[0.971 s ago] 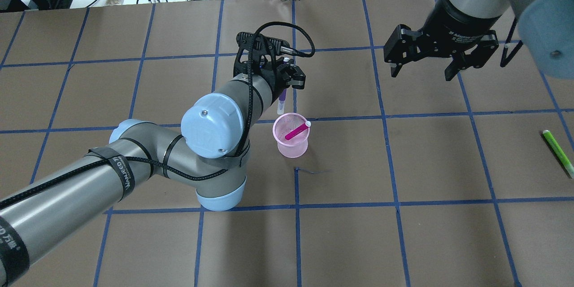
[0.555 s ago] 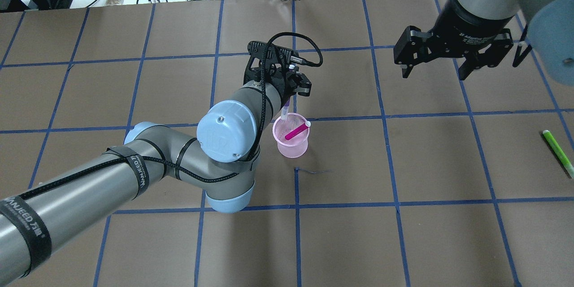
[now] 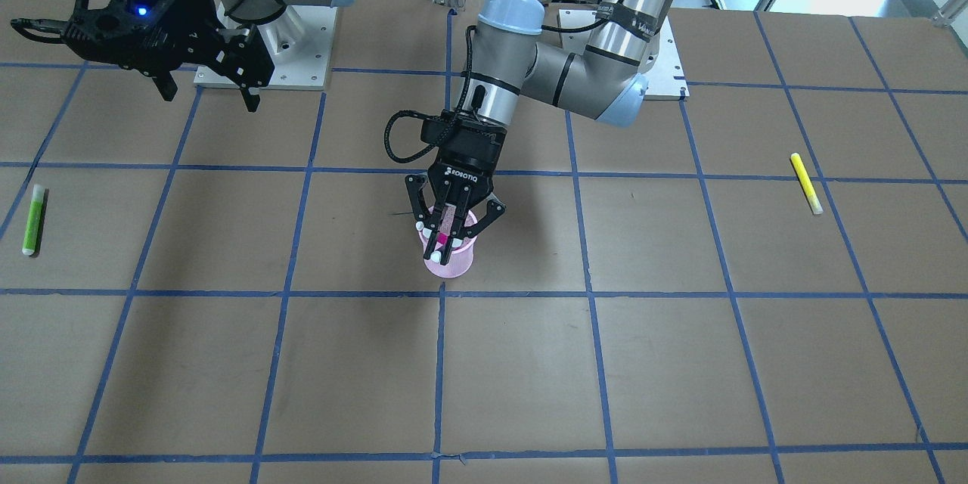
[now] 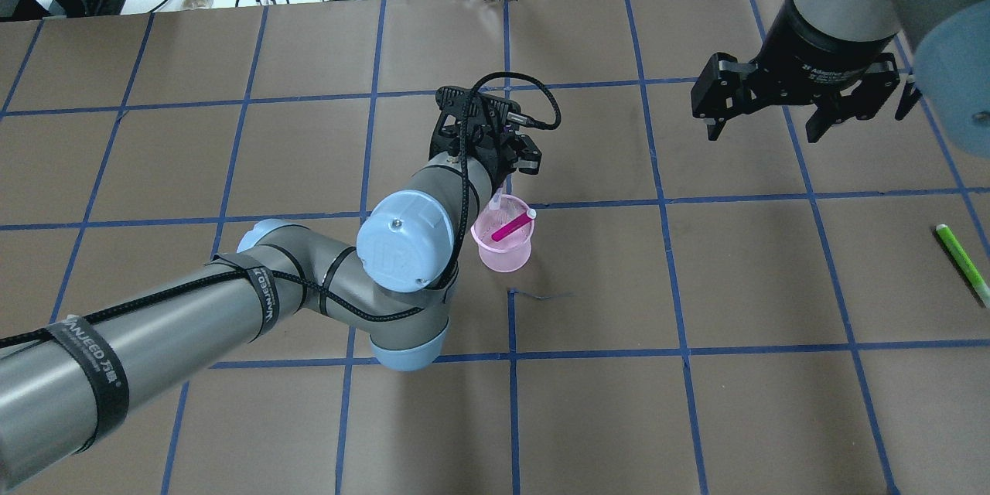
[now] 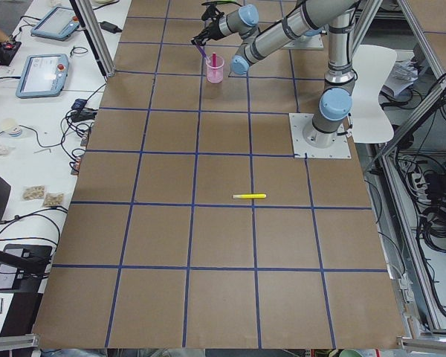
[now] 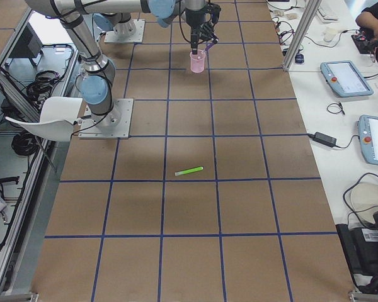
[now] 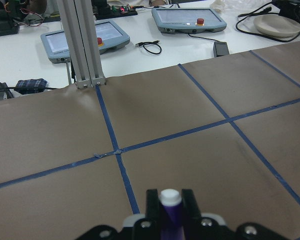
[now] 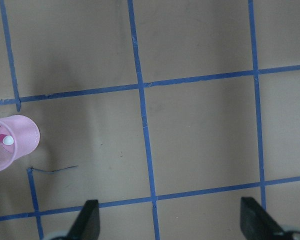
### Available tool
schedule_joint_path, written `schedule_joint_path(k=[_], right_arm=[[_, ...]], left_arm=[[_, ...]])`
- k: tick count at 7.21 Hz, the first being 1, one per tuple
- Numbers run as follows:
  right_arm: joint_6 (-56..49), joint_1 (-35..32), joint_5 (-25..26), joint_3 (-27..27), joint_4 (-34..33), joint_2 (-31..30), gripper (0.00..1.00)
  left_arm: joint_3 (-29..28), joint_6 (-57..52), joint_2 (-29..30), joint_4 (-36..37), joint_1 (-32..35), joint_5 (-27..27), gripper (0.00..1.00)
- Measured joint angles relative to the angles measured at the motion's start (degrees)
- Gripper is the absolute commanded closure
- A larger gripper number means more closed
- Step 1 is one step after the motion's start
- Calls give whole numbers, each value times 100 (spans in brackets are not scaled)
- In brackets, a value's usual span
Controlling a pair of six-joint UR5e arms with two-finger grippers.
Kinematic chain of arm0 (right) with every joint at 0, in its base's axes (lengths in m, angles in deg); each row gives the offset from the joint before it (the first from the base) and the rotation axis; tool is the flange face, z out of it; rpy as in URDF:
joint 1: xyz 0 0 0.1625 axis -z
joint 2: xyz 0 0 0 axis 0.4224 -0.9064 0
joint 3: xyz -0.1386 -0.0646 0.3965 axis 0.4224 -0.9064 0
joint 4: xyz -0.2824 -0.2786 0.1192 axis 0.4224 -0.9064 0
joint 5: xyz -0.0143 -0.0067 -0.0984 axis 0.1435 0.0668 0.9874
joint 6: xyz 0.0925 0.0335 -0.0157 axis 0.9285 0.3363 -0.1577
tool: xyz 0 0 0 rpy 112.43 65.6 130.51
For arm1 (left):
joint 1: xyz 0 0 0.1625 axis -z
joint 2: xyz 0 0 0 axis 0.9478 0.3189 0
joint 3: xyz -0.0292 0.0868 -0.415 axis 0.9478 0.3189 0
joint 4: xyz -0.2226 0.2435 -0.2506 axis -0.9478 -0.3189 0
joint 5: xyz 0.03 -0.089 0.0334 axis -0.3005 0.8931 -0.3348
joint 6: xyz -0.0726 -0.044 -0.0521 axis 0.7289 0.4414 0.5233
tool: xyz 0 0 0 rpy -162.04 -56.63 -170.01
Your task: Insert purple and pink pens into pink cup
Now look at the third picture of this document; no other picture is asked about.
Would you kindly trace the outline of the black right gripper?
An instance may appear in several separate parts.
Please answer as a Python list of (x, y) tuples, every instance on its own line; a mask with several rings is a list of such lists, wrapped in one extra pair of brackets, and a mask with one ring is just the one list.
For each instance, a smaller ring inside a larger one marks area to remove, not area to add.
[(178, 92), (173, 71), (191, 63), (231, 80), (255, 113), (275, 68), (256, 26), (225, 28), (213, 0), (76, 0), (66, 21), (15, 18), (11, 28), (32, 42), (65, 44), (84, 60), (138, 71), (166, 102)]

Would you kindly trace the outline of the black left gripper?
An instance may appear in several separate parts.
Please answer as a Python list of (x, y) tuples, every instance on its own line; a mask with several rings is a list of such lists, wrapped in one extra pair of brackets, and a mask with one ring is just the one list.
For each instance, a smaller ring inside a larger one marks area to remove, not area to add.
[[(408, 110), (405, 115), (422, 119), (421, 140), (438, 148), (426, 175), (407, 180), (414, 217), (431, 230), (431, 243), (438, 233), (448, 236), (442, 250), (446, 265), (469, 265), (469, 235), (480, 234), (506, 211), (493, 194), (493, 175), (506, 128), (464, 111), (443, 110), (440, 116), (427, 116)], [(464, 226), (469, 211), (474, 212), (477, 223)], [(425, 249), (426, 259), (432, 250)]]

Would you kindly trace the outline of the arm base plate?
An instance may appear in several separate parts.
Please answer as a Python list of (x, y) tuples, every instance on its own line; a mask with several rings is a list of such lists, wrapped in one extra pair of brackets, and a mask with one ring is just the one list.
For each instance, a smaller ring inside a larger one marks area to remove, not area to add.
[[(580, 9), (557, 9), (557, 26), (560, 28), (580, 28), (594, 22), (594, 12), (580, 11)], [(575, 35), (560, 37), (561, 48), (569, 53), (581, 54), (590, 39), (590, 30)], [(639, 73), (646, 74), (647, 101), (663, 101), (663, 99), (688, 98), (690, 92), (682, 69), (680, 53), (673, 35), (673, 23), (666, 18), (657, 37), (651, 39), (647, 53), (643, 54)]]
[(259, 26), (275, 70), (268, 90), (324, 91), (338, 8), (287, 6), (275, 21)]

